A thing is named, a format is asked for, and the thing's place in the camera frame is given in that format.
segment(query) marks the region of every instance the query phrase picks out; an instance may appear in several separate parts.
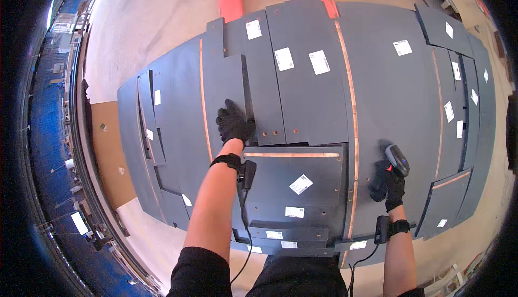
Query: gloved hand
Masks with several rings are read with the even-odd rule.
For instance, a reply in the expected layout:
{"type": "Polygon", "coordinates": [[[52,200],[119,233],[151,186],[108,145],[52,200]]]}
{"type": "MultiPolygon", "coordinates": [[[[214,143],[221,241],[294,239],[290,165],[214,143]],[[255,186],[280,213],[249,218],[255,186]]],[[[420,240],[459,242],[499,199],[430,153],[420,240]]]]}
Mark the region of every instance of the gloved hand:
{"type": "Polygon", "coordinates": [[[225,144],[229,139],[238,138],[244,145],[255,131],[255,121],[253,119],[244,121],[244,113],[232,100],[225,100],[225,106],[226,109],[220,108],[217,111],[216,118],[221,140],[225,144]]]}
{"type": "Polygon", "coordinates": [[[392,167],[390,168],[390,171],[387,170],[385,172],[385,184],[387,186],[387,200],[385,201],[385,207],[387,208],[388,213],[403,204],[403,200],[401,200],[401,198],[405,194],[405,178],[396,174],[394,167],[392,167]]]}

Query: concrete floor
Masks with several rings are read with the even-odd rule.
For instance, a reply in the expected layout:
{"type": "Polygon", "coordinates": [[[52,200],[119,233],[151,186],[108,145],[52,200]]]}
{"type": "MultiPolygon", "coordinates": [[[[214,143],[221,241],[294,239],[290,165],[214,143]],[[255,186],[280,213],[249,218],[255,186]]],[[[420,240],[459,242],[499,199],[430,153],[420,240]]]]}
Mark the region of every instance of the concrete floor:
{"type": "MultiPolygon", "coordinates": [[[[243,0],[246,12],[263,9],[270,4],[286,0],[243,0]]],[[[413,9],[413,4],[422,0],[335,0],[385,3],[413,9]]],[[[418,282],[426,281],[434,274],[457,263],[464,269],[471,260],[484,251],[497,234],[507,210],[514,177],[507,171],[505,148],[505,122],[507,96],[511,86],[506,70],[496,56],[493,40],[493,24],[478,9],[474,0],[453,0],[463,18],[465,27],[480,38],[489,50],[496,87],[496,139],[492,164],[485,190],[476,213],[457,227],[428,241],[413,241],[418,267],[418,282]],[[479,25],[476,32],[474,25],[479,25]]],[[[113,121],[117,115],[115,103],[117,89],[139,69],[184,41],[205,31],[206,23],[218,18],[217,0],[97,0],[91,18],[92,32],[87,49],[86,79],[90,85],[87,93],[93,104],[94,119],[101,121],[103,115],[112,116],[108,125],[111,136],[94,132],[94,146],[100,163],[106,190],[114,194],[125,190],[122,202],[136,197],[132,184],[128,184],[127,168],[124,175],[114,168],[125,166],[121,154],[118,125],[113,121]],[[117,186],[117,177],[124,185],[117,186]]],[[[163,284],[163,292],[169,289],[169,276],[177,258],[185,231],[169,227],[142,212],[137,198],[128,203],[112,204],[117,209],[131,236],[129,243],[146,262],[163,284]]],[[[246,253],[231,250],[230,272],[234,276],[241,268],[246,253]]],[[[245,295],[260,273],[265,255],[252,254],[243,274],[233,284],[236,296],[245,295]]],[[[346,282],[350,271],[342,270],[346,282]]],[[[383,285],[383,263],[356,269],[355,292],[362,296],[379,296],[383,285]]]]}

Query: forearm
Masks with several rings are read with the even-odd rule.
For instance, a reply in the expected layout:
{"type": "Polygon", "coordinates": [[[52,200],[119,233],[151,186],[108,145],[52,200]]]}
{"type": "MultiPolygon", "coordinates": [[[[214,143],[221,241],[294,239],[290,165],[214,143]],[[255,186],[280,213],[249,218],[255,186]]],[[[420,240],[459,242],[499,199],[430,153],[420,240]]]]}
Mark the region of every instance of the forearm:
{"type": "MultiPolygon", "coordinates": [[[[403,205],[388,213],[391,223],[406,219],[403,205]]],[[[387,242],[383,296],[398,296],[416,288],[415,257],[410,233],[398,233],[387,242]]]]}
{"type": "MultiPolygon", "coordinates": [[[[242,151],[243,142],[233,138],[225,143],[218,156],[229,153],[241,155],[242,151]]],[[[229,261],[236,179],[237,171],[226,163],[214,164],[209,169],[196,198],[184,247],[202,247],[229,261]]]]}

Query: person's leg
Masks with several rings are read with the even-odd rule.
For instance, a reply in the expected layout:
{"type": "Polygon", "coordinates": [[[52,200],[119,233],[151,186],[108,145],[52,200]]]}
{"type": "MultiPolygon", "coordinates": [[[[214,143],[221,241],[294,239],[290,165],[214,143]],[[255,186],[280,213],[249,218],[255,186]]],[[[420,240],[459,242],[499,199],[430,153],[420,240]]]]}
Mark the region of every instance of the person's leg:
{"type": "Polygon", "coordinates": [[[292,258],[269,255],[247,296],[346,296],[338,257],[292,258]]]}

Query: wrist strap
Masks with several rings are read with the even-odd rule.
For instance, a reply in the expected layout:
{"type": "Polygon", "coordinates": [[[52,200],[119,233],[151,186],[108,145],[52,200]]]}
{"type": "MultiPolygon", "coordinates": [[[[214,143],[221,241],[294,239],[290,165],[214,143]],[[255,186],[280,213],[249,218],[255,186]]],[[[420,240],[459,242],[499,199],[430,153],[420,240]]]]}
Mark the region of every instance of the wrist strap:
{"type": "Polygon", "coordinates": [[[399,219],[394,223],[390,223],[388,226],[388,236],[398,233],[408,233],[410,232],[410,224],[405,219],[399,219]]]}
{"type": "Polygon", "coordinates": [[[236,169],[237,172],[239,172],[239,170],[241,169],[241,158],[234,153],[229,153],[229,154],[225,154],[223,156],[218,156],[217,158],[215,158],[212,161],[210,166],[213,166],[214,164],[217,164],[220,162],[226,163],[229,166],[229,168],[236,169]]]}

